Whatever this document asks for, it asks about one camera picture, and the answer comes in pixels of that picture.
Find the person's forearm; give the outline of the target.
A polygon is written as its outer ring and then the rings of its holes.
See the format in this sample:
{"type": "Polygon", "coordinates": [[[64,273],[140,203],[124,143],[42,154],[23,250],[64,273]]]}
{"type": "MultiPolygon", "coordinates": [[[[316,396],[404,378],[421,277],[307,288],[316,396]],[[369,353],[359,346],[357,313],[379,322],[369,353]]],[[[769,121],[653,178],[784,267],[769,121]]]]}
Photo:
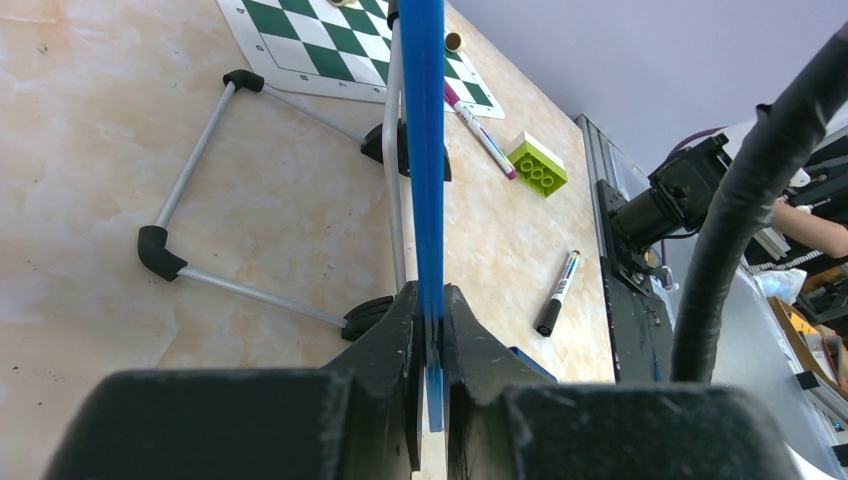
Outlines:
{"type": "Polygon", "coordinates": [[[776,201],[774,227],[793,240],[831,258],[847,256],[847,227],[776,201]]]}

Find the blue framed whiteboard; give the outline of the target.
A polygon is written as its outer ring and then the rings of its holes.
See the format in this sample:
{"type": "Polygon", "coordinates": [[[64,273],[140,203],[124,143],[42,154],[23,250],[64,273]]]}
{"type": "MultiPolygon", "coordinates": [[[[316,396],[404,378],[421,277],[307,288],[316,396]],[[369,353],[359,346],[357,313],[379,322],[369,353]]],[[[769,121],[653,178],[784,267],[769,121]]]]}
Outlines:
{"type": "MultiPolygon", "coordinates": [[[[384,107],[382,158],[390,195],[390,231],[395,282],[406,281],[403,219],[399,199],[397,124],[407,119],[407,152],[410,160],[415,248],[419,284],[418,311],[424,323],[425,366],[429,428],[442,432],[447,427],[447,386],[443,372],[443,325],[446,318],[444,280],[444,73],[441,1],[399,1],[387,17],[392,33],[388,81],[384,107]]],[[[158,277],[173,281],[180,276],[194,279],[270,305],[297,312],[338,327],[349,321],[292,299],[197,270],[167,248],[167,227],[184,195],[203,153],[233,95],[239,90],[268,95],[312,116],[339,132],[345,129],[291,95],[267,85],[254,72],[240,69],[223,78],[224,90],[183,171],[167,196],[155,222],[140,228],[137,255],[144,267],[158,277]]]]}

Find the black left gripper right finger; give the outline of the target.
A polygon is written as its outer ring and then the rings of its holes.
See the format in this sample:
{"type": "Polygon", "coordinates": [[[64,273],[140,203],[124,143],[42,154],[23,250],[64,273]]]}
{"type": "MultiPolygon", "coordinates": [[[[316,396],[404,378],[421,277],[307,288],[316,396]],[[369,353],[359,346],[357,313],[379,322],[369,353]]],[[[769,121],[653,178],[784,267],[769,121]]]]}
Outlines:
{"type": "Polygon", "coordinates": [[[510,387],[553,385],[477,319],[461,289],[444,288],[442,365],[445,374],[446,455],[450,479],[524,479],[517,440],[532,435],[513,427],[510,387]]]}

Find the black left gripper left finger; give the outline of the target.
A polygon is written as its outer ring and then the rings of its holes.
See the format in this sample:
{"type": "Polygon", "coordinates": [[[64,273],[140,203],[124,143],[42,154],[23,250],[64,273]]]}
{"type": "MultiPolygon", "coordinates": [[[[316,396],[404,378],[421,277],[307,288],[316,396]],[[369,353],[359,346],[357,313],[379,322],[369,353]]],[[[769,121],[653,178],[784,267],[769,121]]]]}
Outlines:
{"type": "Polygon", "coordinates": [[[383,317],[321,370],[321,477],[409,479],[421,469],[422,320],[410,281],[383,317]]]}

